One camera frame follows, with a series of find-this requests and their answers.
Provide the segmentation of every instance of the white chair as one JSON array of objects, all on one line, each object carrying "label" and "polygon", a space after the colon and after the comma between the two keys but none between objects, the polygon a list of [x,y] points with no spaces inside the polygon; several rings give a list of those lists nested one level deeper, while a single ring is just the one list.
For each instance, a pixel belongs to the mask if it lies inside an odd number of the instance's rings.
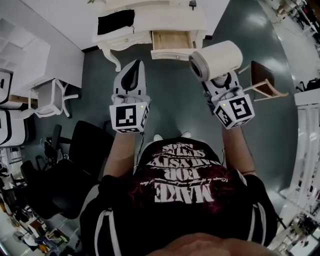
[{"label": "white chair", "polygon": [[[39,85],[29,91],[28,109],[21,112],[21,115],[16,117],[16,120],[27,119],[33,113],[39,118],[51,117],[54,115],[61,115],[62,112],[68,118],[72,116],[69,114],[66,108],[66,100],[79,99],[78,94],[65,96],[68,84],[63,87],[59,79],[53,79],[50,82]],[[33,109],[31,107],[31,94],[34,91],[38,95],[38,108]]]}]

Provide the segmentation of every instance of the black cloth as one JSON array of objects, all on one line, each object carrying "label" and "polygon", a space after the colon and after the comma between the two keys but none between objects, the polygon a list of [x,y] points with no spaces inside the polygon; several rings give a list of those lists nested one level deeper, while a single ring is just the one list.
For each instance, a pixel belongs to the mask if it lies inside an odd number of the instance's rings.
[{"label": "black cloth", "polygon": [[104,35],[125,26],[131,27],[134,24],[135,11],[121,10],[107,16],[98,18],[98,35]]},{"label": "black cloth", "polygon": [[[257,203],[266,215],[267,246],[276,234],[277,217],[259,178],[246,175],[244,179],[237,170],[227,170],[203,142],[157,141],[144,150],[133,177],[103,178],[99,195],[80,218],[82,244],[89,255],[95,255],[97,220],[107,209],[113,210],[123,256],[147,255],[194,233],[247,240]],[[254,242],[261,243],[261,233],[262,227],[254,230]],[[98,251],[114,255],[108,217],[103,219]]]}]

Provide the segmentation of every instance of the sleeve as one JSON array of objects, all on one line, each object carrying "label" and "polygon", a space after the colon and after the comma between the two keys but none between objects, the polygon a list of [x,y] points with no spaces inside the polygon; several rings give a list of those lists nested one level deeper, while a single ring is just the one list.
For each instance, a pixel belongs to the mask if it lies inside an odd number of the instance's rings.
[{"label": "sleeve", "polygon": [[272,205],[265,185],[263,182],[255,175],[245,175],[244,176],[247,184],[247,188],[249,190],[250,195],[253,197],[253,200],[263,207],[265,212],[265,220],[266,220],[266,233],[264,246],[268,246],[272,239],[276,236],[277,228],[278,228],[278,220],[277,213]]},{"label": "sleeve", "polygon": [[[80,216],[80,228],[81,228],[81,242],[83,250],[88,254],[94,256],[95,253],[95,233],[99,215],[102,211],[107,210],[111,207],[114,200],[114,189],[119,188],[120,179],[112,176],[103,177],[100,185],[99,185],[99,194],[93,199],[85,208],[83,213]],[[100,233],[109,235],[110,232],[103,231],[104,229],[108,229],[109,221],[108,218],[104,218],[103,227],[101,228]],[[104,237],[104,244],[108,242],[111,243],[111,240],[107,237]]]}]

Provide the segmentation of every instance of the white wall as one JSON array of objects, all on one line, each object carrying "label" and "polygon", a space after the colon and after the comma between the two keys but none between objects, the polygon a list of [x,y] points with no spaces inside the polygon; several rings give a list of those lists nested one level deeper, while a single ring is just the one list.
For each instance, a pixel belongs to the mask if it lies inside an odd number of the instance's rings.
[{"label": "white wall", "polygon": [[81,50],[94,46],[97,14],[87,0],[21,0]]}]

